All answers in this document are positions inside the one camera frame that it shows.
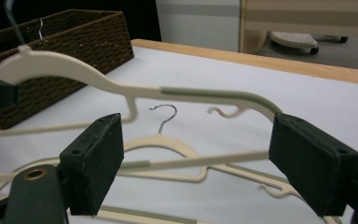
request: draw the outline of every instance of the woven basket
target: woven basket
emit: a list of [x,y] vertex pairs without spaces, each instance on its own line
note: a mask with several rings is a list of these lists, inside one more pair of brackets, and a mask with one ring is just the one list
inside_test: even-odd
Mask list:
[[[41,21],[28,21],[19,25],[31,49],[70,55],[103,74],[133,58],[122,12],[70,9],[41,18]],[[0,62],[18,53],[18,45],[12,28],[1,30]],[[10,128],[30,118],[85,84],[62,77],[41,77],[25,81],[19,86],[20,103],[0,108],[0,129]]]

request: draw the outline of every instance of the tabletop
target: tabletop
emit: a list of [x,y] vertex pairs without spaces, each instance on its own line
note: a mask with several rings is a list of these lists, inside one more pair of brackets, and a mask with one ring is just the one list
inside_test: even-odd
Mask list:
[[[119,83],[174,86],[203,90],[246,91],[276,104],[283,112],[300,117],[358,150],[358,70],[312,63],[291,62],[255,55],[148,40],[132,40],[134,59],[107,74]],[[233,111],[232,105],[189,103],[180,100],[136,101],[139,117],[123,123],[123,140],[157,134],[171,108],[150,111],[155,105],[175,105],[176,117],[167,122],[163,135],[174,137],[201,156],[269,147],[271,122],[254,111],[226,119],[208,114],[213,106]],[[112,113],[129,112],[121,95],[87,86],[54,106],[25,120],[14,129],[96,120]],[[52,133],[0,136],[0,174],[24,164],[57,157],[82,129]],[[124,161],[159,161],[180,158],[161,148],[126,152]],[[236,162],[236,165],[284,177],[268,160]],[[198,167],[174,169],[177,175],[197,175]],[[1,190],[8,194],[9,186]],[[202,181],[172,181],[117,176],[104,205],[160,213],[207,223],[324,223],[294,196],[269,196],[260,183],[216,169]],[[348,207],[341,218],[350,223]],[[71,223],[123,223],[109,218],[72,217]]]

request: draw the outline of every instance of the metal hanger hook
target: metal hanger hook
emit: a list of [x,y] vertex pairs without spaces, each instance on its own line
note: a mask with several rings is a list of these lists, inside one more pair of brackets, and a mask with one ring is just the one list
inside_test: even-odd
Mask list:
[[14,29],[14,33],[16,34],[16,37],[19,39],[19,42],[21,45],[25,45],[24,38],[22,37],[21,31],[19,29],[19,25],[16,23],[16,20],[13,16],[13,2],[14,0],[5,0],[5,12],[7,14],[7,18],[10,21],[11,26]]
[[157,108],[159,108],[161,106],[170,106],[175,110],[175,112],[174,112],[174,114],[172,116],[170,116],[169,118],[167,118],[167,119],[165,119],[165,120],[163,120],[161,122],[161,125],[159,126],[158,133],[162,132],[162,127],[164,127],[164,124],[166,122],[170,121],[171,119],[173,119],[176,116],[177,112],[178,112],[178,110],[176,109],[176,107],[174,105],[156,105],[155,107],[150,107],[149,110],[155,110],[155,109],[157,109]]
[[42,36],[43,21],[42,21],[42,19],[39,19],[39,20],[40,20],[39,37],[40,37],[40,39],[43,39],[43,36]]

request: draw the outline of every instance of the wooden table edge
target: wooden table edge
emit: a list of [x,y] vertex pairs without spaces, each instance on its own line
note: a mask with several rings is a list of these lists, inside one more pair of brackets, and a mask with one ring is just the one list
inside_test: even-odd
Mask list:
[[219,61],[241,63],[310,77],[322,77],[358,84],[358,69],[353,68],[317,63],[303,63],[285,59],[276,59],[252,54],[225,51],[220,49],[206,49],[144,39],[133,39],[131,43],[134,47],[145,49],[163,50]]

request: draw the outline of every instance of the white table surface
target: white table surface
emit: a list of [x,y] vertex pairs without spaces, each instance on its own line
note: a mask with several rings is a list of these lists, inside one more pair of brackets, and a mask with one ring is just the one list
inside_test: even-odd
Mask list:
[[[118,82],[152,86],[191,87],[248,91],[264,96],[284,113],[300,117],[358,151],[358,84],[307,77],[237,63],[194,56],[133,48],[135,58],[108,74]],[[173,104],[177,116],[162,131],[190,145],[200,155],[217,155],[269,148],[272,124],[254,111],[234,119],[210,115],[206,104],[161,102],[139,99],[140,115],[123,123],[123,139],[156,134],[160,123],[172,114],[162,107]],[[221,106],[231,111],[230,106]],[[37,127],[80,120],[95,120],[112,113],[128,112],[124,98],[86,87],[54,106],[27,119],[15,128]],[[59,156],[83,130],[0,136],[0,173],[10,173],[25,163]],[[124,161],[180,158],[160,148],[142,148],[125,154]],[[239,162],[259,171],[282,176],[270,161]],[[197,168],[176,173],[196,174]],[[105,205],[188,217],[212,223],[324,223],[297,197],[275,199],[259,184],[208,172],[201,183],[162,181],[117,176]],[[343,223],[350,223],[347,207]],[[71,223],[120,223],[98,217],[72,217]]]

